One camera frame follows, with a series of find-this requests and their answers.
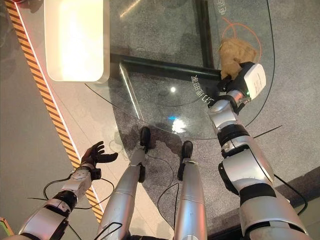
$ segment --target black cable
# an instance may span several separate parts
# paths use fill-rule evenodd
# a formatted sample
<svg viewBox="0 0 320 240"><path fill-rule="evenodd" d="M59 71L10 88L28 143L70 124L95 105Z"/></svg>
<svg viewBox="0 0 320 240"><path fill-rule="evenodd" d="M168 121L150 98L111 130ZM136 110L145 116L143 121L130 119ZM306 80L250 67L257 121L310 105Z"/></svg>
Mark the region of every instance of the black cable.
<svg viewBox="0 0 320 240"><path fill-rule="evenodd" d="M256 139L256 138L258 138L258 137L261 137L262 135L265 135L265 134L267 134L267 133L270 133L270 132L272 132L273 130L276 130L276 129L280 128L280 127L282 127L282 125L277 126L277 127L275 127L275 128L272 128L272 129L270 129L270 130L268 130L268 131L265 131L265 132L263 132L263 133L261 133L261 134L259 134L259 135L257 135L257 136L254 136L253 138Z"/></svg>
<svg viewBox="0 0 320 240"><path fill-rule="evenodd" d="M176 228L176 212L177 212L178 193L179 193L179 183L178 183L178 189L176 190L176 195L175 195L173 230Z"/></svg>
<svg viewBox="0 0 320 240"><path fill-rule="evenodd" d="M107 197L106 197L105 199L103 199L102 201L100 201L100 202L98 202L98 203L96 203L95 205L92 205L92 206L90 206L90 207L75 207L74 209L83 209L83 210L92 209L93 207L95 207L95 206L103 203L105 200L107 200L108 198L110 198L111 194L112 194L112 193L114 192L114 190L115 190L115 185L114 185L111 181L109 181L109 180L107 180L107 179L104 179L104 178L100 178L100 179L101 179L101 180L104 180L104 181L106 181L106 182L108 182L108 183L110 183L110 184L112 185L112 192L110 193L110 195L107 196Z"/></svg>
<svg viewBox="0 0 320 240"><path fill-rule="evenodd" d="M107 235L105 235L103 238L106 238L107 236L109 236L110 234L112 234L113 232L117 231L119 228L122 227L122 223L120 222L116 222L116 221L113 221L112 223L110 223L108 226L106 226L95 238L94 240L97 240L112 224L118 224L119 226L112 230L111 232L109 232Z"/></svg>
<svg viewBox="0 0 320 240"><path fill-rule="evenodd" d="M293 186L291 186L289 183L282 180L279 176L277 176L276 174L274 174L274 176L303 199L304 207L298 212L298 215L302 214L308 207L308 201L306 200L306 198L300 192L298 192L298 190L296 190Z"/></svg>
<svg viewBox="0 0 320 240"><path fill-rule="evenodd" d="M27 199L43 200L43 201L49 200L49 198L48 198L48 196L47 196L47 188L48 188L50 185L52 185L52 184L60 183L60 182L64 182L64 181L69 180L69 179L71 178L71 175L72 175L72 174L70 174L68 177L63 178L63 179L51 181L51 182L49 182L47 185L45 185L45 187L43 188L43 195L44 195L45 199L44 199L44 198L39 198L39 197L28 197ZM110 184L112 185L112 192L111 192L111 194L112 194L113 191L115 190L115 185L114 185L111 181L109 181L109 180L107 180L107 179L105 179L105 178L101 178L101 180L104 180L104 181L106 181L106 182L108 182L108 183L110 183ZM110 194L109 196L107 196L105 199L103 199L102 201L96 203L95 205L92 205L91 207L75 207L74 209L81 209L81 210L92 209L93 207L101 204L102 202L104 202L105 200L107 200L108 198L110 198L111 194ZM112 224L121 224L121 223L113 222L113 223L111 223L109 226L111 226ZM78 238L79 240L82 240L81 237L78 235L78 233L72 228L72 226L71 226L70 224L69 224L68 226L69 226L70 229L74 232L74 234L77 236L77 238ZM95 238L95 240L96 240L108 227L106 227L106 228ZM113 231L111 231L110 233L108 233L108 235L111 234L111 233L113 233L114 231L116 231L117 229L119 229L119 228L121 228L121 227L122 227L122 224L121 224L120 227L118 227L118 228L116 228L115 230L113 230Z"/></svg>
<svg viewBox="0 0 320 240"><path fill-rule="evenodd" d="M171 172L172 172L172 179L171 179L171 182L170 182L170 184L169 184L169 186L170 186L170 185L173 183L174 179L175 179L175 171L174 171L174 169L172 168L171 164L170 164L168 161L166 161L166 160L164 160L164 159L162 159L162 158L156 157L156 156L151 156L151 155L147 154L147 157L152 158L152 159L157 159L157 160L163 161L163 162L165 162L165 163L169 166L169 168L171 169Z"/></svg>
<svg viewBox="0 0 320 240"><path fill-rule="evenodd" d="M35 199L35 200L43 200L43 201L47 201L47 199L39 198L39 197L27 197L26 199Z"/></svg>
<svg viewBox="0 0 320 240"><path fill-rule="evenodd" d="M168 191L170 188L174 187L175 185L178 185L178 187L179 187L179 182L176 182L175 184L167 187L167 188L163 191L163 193L161 193L161 195L159 196L158 201L157 201L157 203L156 203L156 207L158 208L158 211L159 211L161 217L166 221L166 223L167 223L169 226L171 226L170 223L165 219L165 217L164 217L164 216L162 215L162 213L160 212L159 202L160 202L161 197L166 193L166 191Z"/></svg>
<svg viewBox="0 0 320 240"><path fill-rule="evenodd" d="M82 240L81 237L80 237L80 236L78 235L78 233L76 232L76 230L74 230L70 224L69 224L68 226L69 226L69 228L72 230L72 232L74 232L74 234L77 236L77 238L78 238L79 240Z"/></svg>
<svg viewBox="0 0 320 240"><path fill-rule="evenodd" d="M50 185L55 184L55 183L60 183L60 182L67 181L67 180L69 180L69 179L71 178L71 175L72 175L72 173L71 173L68 177L66 177L66 178L64 178L64 179L51 181L51 182L49 182L47 185L45 185L45 187L43 188L43 196L45 197L45 199L46 199L46 200L49 200L49 198L48 198L48 196L47 196L47 188L48 188Z"/></svg>
<svg viewBox="0 0 320 240"><path fill-rule="evenodd" d="M112 192L111 192L111 194L112 194L113 191L115 190L115 185L114 185L111 181L109 181L109 180L107 180L107 179L101 178L101 180L104 180L104 181L106 181L106 182L108 182L108 183L110 183L110 184L112 185ZM47 187L49 187L51 184L58 183L58 182L63 182L63 181L62 181L62 179L61 179L61 180L52 181L52 182L50 182L50 184L49 184L49 183L47 184ZM44 195L45 197L48 197L48 196L47 196L47 193L46 193L46 189L43 189L43 191L44 191L43 195ZM110 194L109 196L107 196L105 199L103 199L102 201L96 203L95 205L92 205L92 206L90 206L90 207L75 207L74 209L82 209L82 210L92 209L93 207L95 207L95 206L103 203L105 200L107 200L108 198L110 198L111 194ZM47 201L47 200L48 200L48 199L38 198L38 197L27 197L27 199L35 199L35 200L43 200L43 201Z"/></svg>
<svg viewBox="0 0 320 240"><path fill-rule="evenodd" d="M271 39L272 39L272 47L273 47L273 73L272 73L272 79L271 79L271 84L270 84L270 89L266 95L266 98L264 100L264 103L261 107L261 109L258 111L258 113L255 115L255 117L246 125L246 127L251 124L257 117L258 115L261 113L262 109L264 108L264 106L266 105L266 102L268 100L269 94L271 92L271 88L272 88L272 84L274 83L274 76L275 76L275 68L276 68L276 52L275 52L275 42L274 42L274 32L272 30L272 23L271 23L271 15L270 15L270 8L269 8L269 2L268 0L266 0L266 5L268 7L268 14L269 14L269 20L270 20L270 30L271 30Z"/></svg>

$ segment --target yellow and black striped tape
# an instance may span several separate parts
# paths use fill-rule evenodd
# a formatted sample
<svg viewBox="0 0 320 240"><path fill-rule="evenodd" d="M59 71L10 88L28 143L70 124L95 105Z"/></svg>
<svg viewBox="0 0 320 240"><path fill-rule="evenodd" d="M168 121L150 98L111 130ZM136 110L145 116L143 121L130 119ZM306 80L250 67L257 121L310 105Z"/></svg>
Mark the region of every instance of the yellow and black striped tape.
<svg viewBox="0 0 320 240"><path fill-rule="evenodd" d="M62 118L59 112L57 111L57 106L53 101L53 97L49 91L48 85L45 82L43 75L40 71L34 52L31 48L28 37L26 35L26 30L24 28L24 25L22 24L19 13L17 11L17 7L15 3L12 3L10 0L4 0L4 2L6 5L8 14L10 16L10 19L12 21L13 27L15 29L16 35L20 42L22 51L26 58L27 64L29 65L30 71L33 75L33 79L42 96L42 100L45 104L45 107L48 110L48 113L51 117L53 125L58 133L59 138L61 139L61 142L71 161L72 166L74 168L77 168L80 165L80 160L70 140L69 134L66 131L66 127L62 121ZM94 215L96 216L98 223L100 223L101 218L103 216L103 212L100 206L98 205L98 201L94 194L93 189L90 187L88 191L86 191L85 195L89 203L92 205L92 210Z"/></svg>

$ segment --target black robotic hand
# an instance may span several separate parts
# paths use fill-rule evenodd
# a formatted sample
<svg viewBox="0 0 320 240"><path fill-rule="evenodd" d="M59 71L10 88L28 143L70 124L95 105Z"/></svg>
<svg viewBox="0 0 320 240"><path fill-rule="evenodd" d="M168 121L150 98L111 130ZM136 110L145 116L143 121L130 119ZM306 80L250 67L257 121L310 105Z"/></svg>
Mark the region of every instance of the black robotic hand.
<svg viewBox="0 0 320 240"><path fill-rule="evenodd" d="M245 75L251 69L251 67L255 64L253 62L248 61L248 62L240 63L239 65L242 67L242 69L239 72L239 74L235 77L234 80L232 80L231 76L228 75L227 77L222 79L217 86L221 92L238 90L243 94L244 97L248 98L250 96L249 96L248 87L245 81Z"/></svg>
<svg viewBox="0 0 320 240"><path fill-rule="evenodd" d="M91 164L96 167L97 163L111 163L117 159L118 153L115 152L113 154L104 154L105 150L103 149L105 146L103 145L104 141L100 141L88 148L81 158L81 165L83 164Z"/></svg>

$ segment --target beige glove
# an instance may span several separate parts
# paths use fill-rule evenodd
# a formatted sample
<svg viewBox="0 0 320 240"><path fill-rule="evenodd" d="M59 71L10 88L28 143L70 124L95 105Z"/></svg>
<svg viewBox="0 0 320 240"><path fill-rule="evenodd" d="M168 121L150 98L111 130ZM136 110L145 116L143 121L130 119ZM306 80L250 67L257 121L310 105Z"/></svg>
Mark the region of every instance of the beige glove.
<svg viewBox="0 0 320 240"><path fill-rule="evenodd" d="M228 75L234 80L241 71L240 63L254 62L257 51L246 41L225 38L219 49L221 59L221 79Z"/></svg>

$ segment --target glass table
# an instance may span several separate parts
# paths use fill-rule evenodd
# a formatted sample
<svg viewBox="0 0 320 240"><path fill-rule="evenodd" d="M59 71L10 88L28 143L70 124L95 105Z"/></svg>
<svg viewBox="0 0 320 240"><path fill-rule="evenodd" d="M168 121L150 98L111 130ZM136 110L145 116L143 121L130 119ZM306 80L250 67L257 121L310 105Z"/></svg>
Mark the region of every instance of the glass table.
<svg viewBox="0 0 320 240"><path fill-rule="evenodd" d="M87 87L121 111L190 139L214 138L207 104L220 94L223 38L249 42L266 73L240 120L249 125L262 110L275 67L267 1L110 1L109 20L110 78Z"/></svg>

